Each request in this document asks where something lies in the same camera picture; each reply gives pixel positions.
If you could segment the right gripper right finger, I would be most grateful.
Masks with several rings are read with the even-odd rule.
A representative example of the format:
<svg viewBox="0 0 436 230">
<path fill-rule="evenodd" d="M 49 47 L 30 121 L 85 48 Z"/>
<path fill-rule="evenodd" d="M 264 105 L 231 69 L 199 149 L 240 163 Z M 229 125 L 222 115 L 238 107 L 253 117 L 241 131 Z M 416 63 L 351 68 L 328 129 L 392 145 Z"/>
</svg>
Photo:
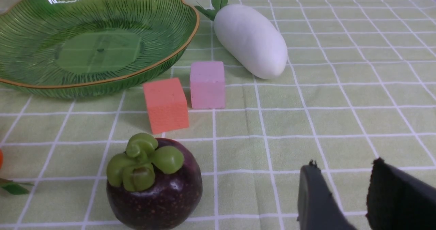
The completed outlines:
<svg viewBox="0 0 436 230">
<path fill-rule="evenodd" d="M 386 163 L 373 161 L 366 200 L 373 230 L 434 230 L 435 187 Z"/>
</svg>

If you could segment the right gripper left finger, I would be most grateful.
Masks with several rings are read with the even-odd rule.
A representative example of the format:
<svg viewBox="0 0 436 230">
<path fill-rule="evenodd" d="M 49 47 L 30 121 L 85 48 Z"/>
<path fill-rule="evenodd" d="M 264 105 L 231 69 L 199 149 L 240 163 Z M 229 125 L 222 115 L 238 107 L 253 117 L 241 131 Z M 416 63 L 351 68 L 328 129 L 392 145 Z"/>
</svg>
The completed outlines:
<svg viewBox="0 0 436 230">
<path fill-rule="evenodd" d="M 334 200 L 314 160 L 299 173 L 298 217 L 301 230 L 355 230 Z"/>
</svg>

